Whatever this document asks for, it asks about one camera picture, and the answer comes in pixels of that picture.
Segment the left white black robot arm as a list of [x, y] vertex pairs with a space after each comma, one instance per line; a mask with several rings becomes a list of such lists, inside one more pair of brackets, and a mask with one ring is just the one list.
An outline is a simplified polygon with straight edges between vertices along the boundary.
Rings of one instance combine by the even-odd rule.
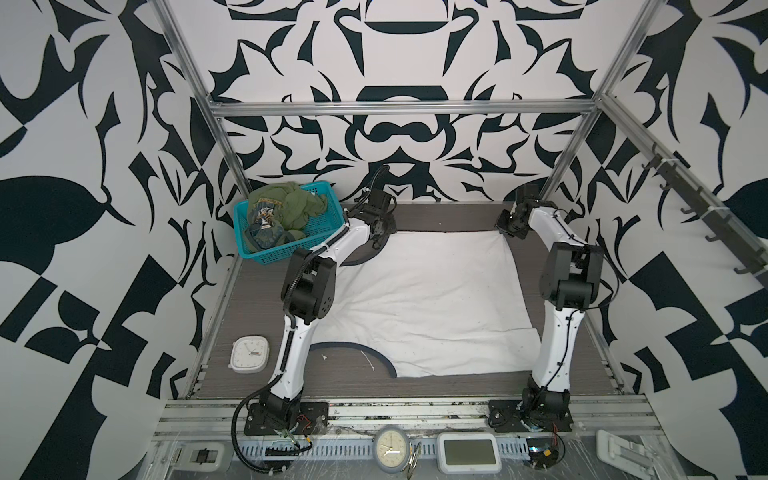
[[339, 268], [359, 248], [379, 252], [397, 232], [395, 197], [370, 188], [345, 213], [340, 228], [310, 249], [298, 249], [290, 258], [281, 299], [285, 329], [279, 358], [259, 405], [283, 423], [298, 415], [304, 389], [304, 373], [319, 321], [334, 303]]

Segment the small white square clock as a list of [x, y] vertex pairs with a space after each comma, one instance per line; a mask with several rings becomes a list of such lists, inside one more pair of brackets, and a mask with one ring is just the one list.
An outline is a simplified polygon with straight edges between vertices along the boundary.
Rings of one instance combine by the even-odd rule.
[[270, 345], [265, 337], [240, 337], [232, 345], [228, 367], [237, 374], [259, 373], [266, 368], [269, 353]]

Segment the small green circuit board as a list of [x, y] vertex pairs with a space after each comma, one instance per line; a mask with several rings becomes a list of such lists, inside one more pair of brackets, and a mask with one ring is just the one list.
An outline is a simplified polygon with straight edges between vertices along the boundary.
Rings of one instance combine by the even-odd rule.
[[525, 464], [534, 470], [549, 470], [565, 457], [565, 444], [557, 436], [528, 438], [529, 459]]

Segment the white tank top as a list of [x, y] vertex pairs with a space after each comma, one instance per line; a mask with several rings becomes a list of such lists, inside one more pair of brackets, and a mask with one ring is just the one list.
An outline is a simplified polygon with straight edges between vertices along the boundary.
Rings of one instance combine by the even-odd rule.
[[401, 232], [339, 270], [313, 344], [360, 347], [419, 378], [529, 371], [541, 340], [500, 234]]

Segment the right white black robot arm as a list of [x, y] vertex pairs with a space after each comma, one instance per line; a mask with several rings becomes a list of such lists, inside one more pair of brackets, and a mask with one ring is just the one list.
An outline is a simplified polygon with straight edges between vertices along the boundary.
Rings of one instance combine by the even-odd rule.
[[599, 293], [603, 249], [576, 234], [562, 210], [540, 198], [536, 185], [525, 185], [515, 193], [514, 206], [502, 211], [496, 228], [519, 239], [534, 232], [548, 250], [539, 280], [545, 305], [541, 346], [519, 411], [523, 419], [561, 419], [570, 401], [575, 340]]

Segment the white digital display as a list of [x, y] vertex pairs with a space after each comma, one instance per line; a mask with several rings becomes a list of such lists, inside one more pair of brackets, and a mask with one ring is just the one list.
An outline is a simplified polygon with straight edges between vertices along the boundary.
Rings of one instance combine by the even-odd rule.
[[444, 474], [497, 474], [498, 443], [484, 432], [446, 432], [437, 436], [438, 469]]

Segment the horizontal aluminium frame bar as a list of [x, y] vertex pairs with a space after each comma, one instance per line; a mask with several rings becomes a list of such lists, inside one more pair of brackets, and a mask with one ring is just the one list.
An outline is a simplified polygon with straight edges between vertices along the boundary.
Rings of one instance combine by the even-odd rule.
[[594, 107], [595, 102], [590, 99], [209, 103], [209, 109], [213, 115], [221, 118], [324, 115], [580, 114], [589, 112]]

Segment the round analog clock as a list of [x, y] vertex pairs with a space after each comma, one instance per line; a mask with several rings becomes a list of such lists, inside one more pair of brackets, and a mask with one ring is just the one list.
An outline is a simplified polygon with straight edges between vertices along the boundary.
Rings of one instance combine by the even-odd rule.
[[384, 472], [395, 474], [403, 471], [412, 456], [411, 440], [404, 430], [389, 425], [374, 438], [374, 461]]

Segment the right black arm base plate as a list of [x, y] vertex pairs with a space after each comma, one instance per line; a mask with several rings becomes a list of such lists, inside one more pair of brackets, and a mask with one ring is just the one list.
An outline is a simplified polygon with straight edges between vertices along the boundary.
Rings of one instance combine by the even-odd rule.
[[496, 433], [571, 432], [569, 411], [559, 415], [541, 408], [525, 412], [521, 400], [490, 400], [487, 425]]

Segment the green tank top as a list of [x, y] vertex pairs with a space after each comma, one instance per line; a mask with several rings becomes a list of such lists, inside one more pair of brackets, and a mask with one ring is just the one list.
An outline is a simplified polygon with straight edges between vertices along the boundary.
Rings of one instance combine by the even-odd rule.
[[247, 199], [243, 238], [249, 252], [260, 252], [301, 240], [311, 218], [325, 213], [324, 194], [302, 189], [295, 182], [270, 184]]

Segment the teal plastic basket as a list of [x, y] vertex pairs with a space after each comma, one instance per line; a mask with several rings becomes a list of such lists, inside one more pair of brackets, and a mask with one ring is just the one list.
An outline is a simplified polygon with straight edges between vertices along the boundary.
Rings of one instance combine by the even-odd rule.
[[248, 198], [236, 204], [233, 212], [235, 241], [242, 258], [250, 259], [263, 265], [284, 260], [289, 258], [298, 248], [310, 249], [322, 243], [336, 230], [341, 228], [344, 224], [344, 214], [331, 184], [326, 181], [319, 181], [299, 186], [304, 190], [326, 195], [328, 199], [328, 208], [322, 215], [309, 220], [308, 225], [304, 229], [306, 234], [305, 238], [283, 246], [260, 252], [249, 252], [242, 235], [243, 229], [246, 226], [246, 207]]

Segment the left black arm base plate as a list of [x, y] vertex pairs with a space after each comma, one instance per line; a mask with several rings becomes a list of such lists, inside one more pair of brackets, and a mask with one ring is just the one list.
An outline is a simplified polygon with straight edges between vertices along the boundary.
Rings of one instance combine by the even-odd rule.
[[263, 436], [272, 432], [288, 431], [309, 435], [328, 425], [327, 402], [284, 402], [274, 405], [254, 402], [248, 406], [243, 433], [246, 436]]

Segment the white plastic stand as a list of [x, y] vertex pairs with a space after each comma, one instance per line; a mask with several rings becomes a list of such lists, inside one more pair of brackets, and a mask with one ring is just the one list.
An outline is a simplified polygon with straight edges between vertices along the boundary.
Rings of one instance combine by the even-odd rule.
[[653, 460], [643, 445], [606, 430], [596, 433], [596, 453], [602, 462], [638, 479], [650, 480], [655, 476]]

